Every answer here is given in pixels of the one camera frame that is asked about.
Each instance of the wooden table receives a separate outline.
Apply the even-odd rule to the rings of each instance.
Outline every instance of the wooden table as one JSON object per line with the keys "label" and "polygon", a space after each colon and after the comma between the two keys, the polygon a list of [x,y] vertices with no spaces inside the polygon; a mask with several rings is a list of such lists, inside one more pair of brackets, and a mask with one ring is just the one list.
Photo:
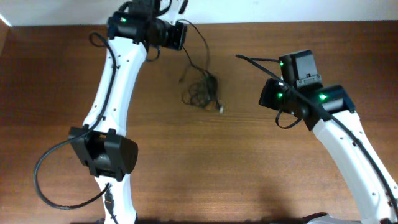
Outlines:
{"label": "wooden table", "polygon": [[[162,49],[145,63],[134,88],[127,137],[139,145],[132,173],[141,218],[244,221],[329,212],[358,219],[335,163],[304,124],[283,130],[276,112],[257,104],[267,75],[236,53],[277,58],[312,49],[326,85],[340,83],[354,100],[379,157],[398,180],[398,22],[300,22],[199,25],[211,48],[225,114],[183,105],[178,84],[188,60]],[[101,201],[73,211],[36,196],[33,166],[50,146],[81,126],[95,98],[105,49],[87,36],[102,26],[12,27],[0,58],[0,223],[93,222]],[[205,48],[189,29],[186,48],[203,64]],[[279,72],[277,64],[265,63]],[[287,124],[293,118],[282,118]],[[42,190],[62,204],[99,192],[70,146],[39,173]]]}

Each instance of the green led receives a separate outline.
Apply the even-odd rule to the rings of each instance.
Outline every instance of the green led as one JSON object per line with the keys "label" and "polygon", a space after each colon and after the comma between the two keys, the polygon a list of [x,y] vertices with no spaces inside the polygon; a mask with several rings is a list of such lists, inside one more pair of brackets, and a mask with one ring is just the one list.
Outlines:
{"label": "green led", "polygon": [[326,98],[328,98],[325,94],[323,94],[323,93],[321,93],[321,94],[319,94],[319,98],[321,99],[321,100],[324,100],[324,99],[326,99]]}

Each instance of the white backdrop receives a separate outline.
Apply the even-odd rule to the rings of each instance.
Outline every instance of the white backdrop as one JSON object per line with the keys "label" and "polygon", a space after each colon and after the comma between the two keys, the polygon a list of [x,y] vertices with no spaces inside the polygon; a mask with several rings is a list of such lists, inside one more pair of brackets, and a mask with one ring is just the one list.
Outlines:
{"label": "white backdrop", "polygon": [[[125,0],[0,0],[14,26],[104,24]],[[194,23],[397,20],[398,0],[189,0]]]}

